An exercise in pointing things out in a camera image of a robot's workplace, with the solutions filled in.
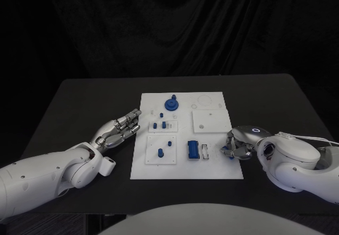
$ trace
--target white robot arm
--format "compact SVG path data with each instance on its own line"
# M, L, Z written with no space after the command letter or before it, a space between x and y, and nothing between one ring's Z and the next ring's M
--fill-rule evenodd
M97 174L110 175L116 162L103 157L140 129L134 109L111 120L84 142L64 152L26 158L0 169L0 219L17 215L55 199L69 188L90 184Z
M257 153L268 179L281 189L290 192L306 190L339 204L339 147L316 149L293 135L280 132L273 136L260 127L240 126L228 133L221 151L230 158L241 160Z

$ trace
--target robotic hand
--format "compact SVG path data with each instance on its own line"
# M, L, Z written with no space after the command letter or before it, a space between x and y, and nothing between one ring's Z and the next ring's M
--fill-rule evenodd
M116 162L103 157L139 131L134 109L111 120L84 142L64 152L26 158L0 169L0 219L20 214L61 196L69 188L90 184L97 174L110 175Z
M281 189L290 192L306 190L339 204L339 147L316 149L290 134L280 132L273 136L260 127L240 126L230 131L221 151L240 160L248 160L257 152L268 179Z

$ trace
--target peg board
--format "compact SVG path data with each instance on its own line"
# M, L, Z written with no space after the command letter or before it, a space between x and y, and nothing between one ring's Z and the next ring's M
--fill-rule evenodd
M169 111L165 108L165 102L176 95L179 108ZM133 157L131 179L244 179L238 159L230 159L219 149L225 145L227 132L231 131L232 125L225 106L222 92L199 92L199 93L143 93L139 116L140 130L136 134L136 147ZM218 114L217 122L206 124L211 130L208 133L195 133L193 128L193 111L211 110L212 114ZM178 132L155 132L150 123L176 121ZM159 158L159 164L146 164L147 138L162 138L160 136L176 136L176 162L166 163L166 156ZM202 158L196 161L189 160L188 141L199 142L199 154L202 156L202 145L208 146L208 160Z

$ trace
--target circular hole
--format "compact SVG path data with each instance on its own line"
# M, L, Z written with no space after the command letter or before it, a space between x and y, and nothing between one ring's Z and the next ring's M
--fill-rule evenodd
M270 155L273 155L274 152L274 145L268 144L267 147L264 148L264 156L268 157Z

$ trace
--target black table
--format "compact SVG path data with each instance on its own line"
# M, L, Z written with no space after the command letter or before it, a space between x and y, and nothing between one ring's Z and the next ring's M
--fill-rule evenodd
M140 107L142 93L224 92L232 126L257 125L271 133L325 137L331 133L293 77L287 74L75 79L64 81L23 158L64 151L90 141L100 126ZM274 214L339 213L339 206L312 193L281 190L258 159L241 162L244 180L130 180L136 137L105 152L117 162L108 177L35 212L134 214L182 203L221 203ZM323 142L312 143L316 147Z

